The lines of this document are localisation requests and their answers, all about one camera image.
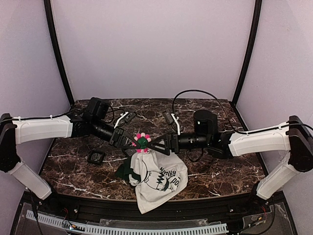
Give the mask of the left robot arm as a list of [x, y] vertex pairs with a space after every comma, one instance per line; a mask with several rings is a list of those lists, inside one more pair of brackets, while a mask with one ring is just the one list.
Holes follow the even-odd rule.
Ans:
[[116, 148], [143, 148], [139, 138], [132, 137], [117, 125], [111, 126], [103, 121], [109, 107], [105, 100], [93, 97], [81, 113], [70, 111], [57, 116], [34, 118], [3, 114], [0, 118], [1, 171], [12, 175], [39, 199], [45, 200], [52, 194], [52, 189], [18, 156], [18, 144], [51, 138], [94, 135]]

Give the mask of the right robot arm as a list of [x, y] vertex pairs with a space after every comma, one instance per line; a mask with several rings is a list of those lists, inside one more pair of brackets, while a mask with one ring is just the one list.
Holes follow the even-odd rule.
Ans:
[[207, 149], [218, 159], [245, 154], [285, 150], [281, 163], [255, 184], [253, 200], [266, 201], [294, 176], [313, 168], [313, 137], [298, 116], [287, 122], [254, 131], [218, 131], [217, 115], [208, 110], [193, 114], [194, 132], [165, 134], [148, 143], [148, 148], [169, 155], [180, 150]]

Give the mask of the pink flower brooch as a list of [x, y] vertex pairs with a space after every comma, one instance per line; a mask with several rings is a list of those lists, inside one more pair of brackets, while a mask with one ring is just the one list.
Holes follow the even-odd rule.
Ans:
[[147, 153], [148, 152], [148, 143], [151, 141], [150, 135], [145, 133], [137, 133], [134, 139], [140, 144], [140, 148], [136, 149], [137, 153]]

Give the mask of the right black frame post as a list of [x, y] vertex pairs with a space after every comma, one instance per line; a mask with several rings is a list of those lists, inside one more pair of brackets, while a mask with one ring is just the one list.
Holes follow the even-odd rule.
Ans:
[[236, 106], [239, 101], [239, 97], [241, 94], [241, 91], [243, 89], [243, 85], [245, 82], [246, 74], [249, 68], [249, 63], [251, 60], [255, 40], [256, 40], [256, 35], [257, 35], [257, 30], [258, 30], [258, 25], [259, 25], [259, 19], [261, 15], [261, 9], [262, 9], [262, 0], [256, 0], [255, 5], [254, 5], [254, 10], [253, 10], [253, 16], [252, 16], [252, 22], [251, 22], [251, 28], [250, 28], [250, 33], [249, 33], [249, 38], [246, 46], [246, 52], [242, 64], [242, 68], [239, 74], [237, 86], [233, 95], [232, 99], [232, 104]]

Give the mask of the black aluminium front rail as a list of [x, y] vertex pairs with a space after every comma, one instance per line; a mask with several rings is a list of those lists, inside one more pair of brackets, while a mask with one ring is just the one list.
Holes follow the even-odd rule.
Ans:
[[248, 202], [248, 194], [235, 196], [170, 200], [162, 205], [141, 213], [134, 200], [107, 200], [68, 195], [57, 195], [39, 204], [39, 210], [55, 215], [67, 215], [75, 221], [98, 222], [101, 219], [123, 221], [175, 221], [208, 219], [234, 220], [254, 213], [263, 214], [268, 206]]

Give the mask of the white and green garment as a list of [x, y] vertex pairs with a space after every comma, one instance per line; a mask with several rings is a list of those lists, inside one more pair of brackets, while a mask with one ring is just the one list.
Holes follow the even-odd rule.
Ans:
[[154, 150], [133, 154], [119, 166], [115, 175], [135, 188], [141, 214], [172, 199], [188, 183], [187, 166], [176, 154], [166, 156]]

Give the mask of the black square box left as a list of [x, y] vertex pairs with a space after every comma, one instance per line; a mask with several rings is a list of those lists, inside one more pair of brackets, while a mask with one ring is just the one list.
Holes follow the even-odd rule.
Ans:
[[90, 152], [87, 162], [89, 164], [101, 165], [105, 157], [105, 152], [93, 150]]

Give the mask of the left black frame post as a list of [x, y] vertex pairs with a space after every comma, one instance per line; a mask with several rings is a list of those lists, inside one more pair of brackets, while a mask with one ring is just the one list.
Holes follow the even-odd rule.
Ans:
[[46, 15], [46, 22], [48, 26], [48, 31], [50, 35], [50, 40], [57, 64], [57, 68], [59, 71], [59, 75], [61, 77], [62, 85], [64, 87], [67, 100], [69, 102], [70, 107], [72, 107], [75, 103], [74, 97], [70, 88], [69, 80], [67, 78], [67, 73], [65, 69], [65, 65], [63, 62], [63, 58], [61, 55], [61, 49], [58, 42], [58, 36], [56, 31], [56, 26], [54, 22], [54, 16], [53, 16], [53, 10], [52, 10], [52, 1], [50, 0], [43, 0], [44, 2], [44, 8], [45, 8], [45, 15]]

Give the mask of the black frame post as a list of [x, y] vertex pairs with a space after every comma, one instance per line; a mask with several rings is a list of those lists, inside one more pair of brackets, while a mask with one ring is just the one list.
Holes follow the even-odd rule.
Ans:
[[58, 36], [56, 31], [56, 26], [54, 22], [54, 16], [53, 16], [53, 10], [52, 10], [52, 1], [50, 0], [43, 0], [44, 2], [44, 8], [45, 8], [45, 15], [46, 15], [46, 22], [48, 26], [48, 31], [50, 35], [50, 40], [57, 64], [57, 68], [59, 71], [59, 75], [61, 77], [62, 85], [64, 87], [67, 100], [69, 102], [70, 107], [72, 107], [75, 103], [74, 97], [70, 88], [69, 80], [67, 78], [67, 73], [65, 69], [65, 65], [63, 62], [63, 58], [61, 55], [61, 49], [58, 42]]
[[236, 106], [239, 101], [239, 97], [241, 94], [241, 91], [243, 89], [243, 85], [245, 82], [246, 74], [249, 68], [249, 63], [251, 60], [255, 40], [256, 40], [256, 35], [257, 35], [257, 30], [258, 30], [258, 25], [259, 25], [259, 19], [261, 15], [261, 9], [262, 9], [262, 0], [256, 0], [255, 5], [254, 5], [254, 10], [253, 10], [253, 16], [252, 16], [252, 22], [251, 22], [251, 28], [250, 28], [250, 33], [249, 33], [249, 38], [246, 46], [246, 52], [242, 64], [242, 68], [239, 74], [237, 86], [233, 95], [232, 99], [232, 104]]

